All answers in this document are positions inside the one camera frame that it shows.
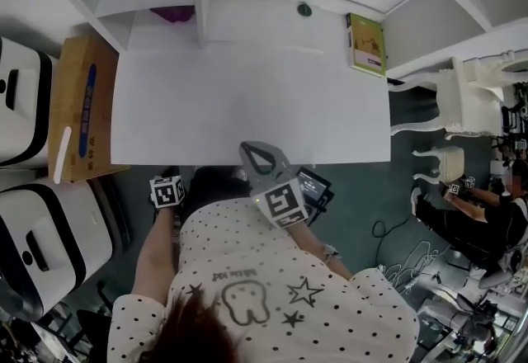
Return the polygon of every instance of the black cable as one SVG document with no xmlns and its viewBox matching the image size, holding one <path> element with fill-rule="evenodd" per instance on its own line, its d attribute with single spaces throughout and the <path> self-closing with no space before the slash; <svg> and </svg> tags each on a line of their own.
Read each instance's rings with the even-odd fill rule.
<svg viewBox="0 0 528 363">
<path fill-rule="evenodd" d="M 375 265 L 378 266 L 379 265 L 379 262 L 378 262 L 378 256 L 380 254 L 380 249 L 381 249 L 381 244 L 383 243 L 383 241 L 385 240 L 385 237 L 387 237 L 390 233 L 392 233 L 395 229 L 398 229 L 398 228 L 401 228 L 403 227 L 407 222 L 409 222 L 409 220 L 413 217 L 414 215 L 411 214 L 407 217 L 407 219 L 405 219 L 402 223 L 398 224 L 398 225 L 394 225 L 389 231 L 387 231 L 387 227 L 385 225 L 385 222 L 378 219 L 374 225 L 372 225 L 372 231 L 370 232 L 372 237 L 374 238 L 379 238 L 379 244 L 378 244 L 378 249 L 376 250 L 376 255 L 375 255 Z M 381 226 L 383 227 L 383 233 L 381 234 L 376 234 L 375 233 L 375 230 L 376 230 L 376 227 L 378 226 L 378 224 L 381 224 Z"/>
</svg>

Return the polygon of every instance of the black stripe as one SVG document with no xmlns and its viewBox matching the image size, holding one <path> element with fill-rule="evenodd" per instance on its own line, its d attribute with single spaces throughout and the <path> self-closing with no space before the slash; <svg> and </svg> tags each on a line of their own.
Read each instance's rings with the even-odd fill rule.
<svg viewBox="0 0 528 363">
<path fill-rule="evenodd" d="M 0 55 L 2 53 L 2 42 L 0 38 Z M 0 167 L 7 165 L 14 165 L 33 158 L 45 146 L 48 139 L 48 129 L 50 127 L 50 101 L 51 101 L 51 81 L 53 79 L 53 66 L 48 55 L 39 52 L 36 53 L 40 58 L 40 76 L 39 76 L 39 90 L 36 101 L 36 118 L 35 118 L 35 132 L 28 148 L 18 156 L 8 159 L 5 162 L 0 162 Z"/>
<path fill-rule="evenodd" d="M 15 190 L 33 191 L 46 203 L 48 211 L 51 214 L 51 220 L 55 224 L 60 240 L 66 249 L 69 260 L 72 262 L 73 271 L 75 272 L 75 286 L 73 287 L 73 290 L 75 290 L 86 279 L 86 265 L 81 250 L 79 250 L 77 245 L 77 240 L 69 226 L 68 219 L 64 214 L 63 207 L 60 205 L 59 199 L 53 190 L 43 184 L 25 184 L 24 186 L 13 187 L 6 191 Z"/>
<path fill-rule="evenodd" d="M 11 233 L 0 216 L 0 306 L 15 318 L 34 322 L 44 306 L 21 259 Z"/>
</svg>

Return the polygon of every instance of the white wall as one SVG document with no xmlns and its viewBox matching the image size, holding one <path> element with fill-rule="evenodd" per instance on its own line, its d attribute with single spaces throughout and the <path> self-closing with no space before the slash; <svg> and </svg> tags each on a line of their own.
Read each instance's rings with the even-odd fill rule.
<svg viewBox="0 0 528 363">
<path fill-rule="evenodd" d="M 0 36 L 59 56 L 64 39 L 91 30 L 68 0 L 0 0 Z"/>
</svg>

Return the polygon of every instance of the white shirt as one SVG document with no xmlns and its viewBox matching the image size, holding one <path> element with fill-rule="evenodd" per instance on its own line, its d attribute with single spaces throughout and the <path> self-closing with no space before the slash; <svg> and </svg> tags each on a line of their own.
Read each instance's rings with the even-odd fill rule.
<svg viewBox="0 0 528 363">
<path fill-rule="evenodd" d="M 108 363 L 138 361 L 175 295 L 196 289 L 206 306 L 219 297 L 219 320 L 241 339 L 241 361 L 405 362 L 414 352 L 417 315 L 380 271 L 345 280 L 273 228 L 250 199 L 197 210 L 180 246 L 166 308 L 137 295 L 115 302 Z"/>
</svg>

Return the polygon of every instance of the white table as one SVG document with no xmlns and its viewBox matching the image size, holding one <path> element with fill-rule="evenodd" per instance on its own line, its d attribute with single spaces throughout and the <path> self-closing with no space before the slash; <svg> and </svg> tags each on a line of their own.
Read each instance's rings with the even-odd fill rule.
<svg viewBox="0 0 528 363">
<path fill-rule="evenodd" d="M 243 140 L 274 144 L 291 163 L 389 161 L 387 81 L 348 68 L 345 45 L 335 47 L 214 42 L 121 54 L 112 162 L 240 164 Z"/>
</svg>

